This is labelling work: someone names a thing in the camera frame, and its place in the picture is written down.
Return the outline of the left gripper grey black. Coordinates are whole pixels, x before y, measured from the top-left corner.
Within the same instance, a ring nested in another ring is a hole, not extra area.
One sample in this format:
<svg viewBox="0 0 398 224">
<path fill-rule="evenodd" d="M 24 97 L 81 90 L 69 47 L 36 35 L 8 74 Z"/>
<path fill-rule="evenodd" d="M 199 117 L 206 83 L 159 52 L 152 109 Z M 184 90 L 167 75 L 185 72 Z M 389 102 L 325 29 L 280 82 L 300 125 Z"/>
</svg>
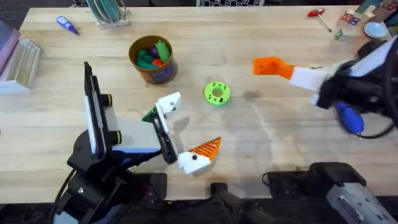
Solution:
<svg viewBox="0 0 398 224">
<path fill-rule="evenodd" d="M 209 166 L 219 151 L 221 136 L 178 155 L 166 120 L 177 111 L 181 103 L 180 92 L 161 97 L 141 120 L 116 116 L 112 107 L 106 108 L 107 125 L 110 130 L 118 131 L 117 137 L 121 138 L 112 150 L 135 158 L 161 154 L 168 164 L 177 161 L 186 175 Z"/>
</svg>

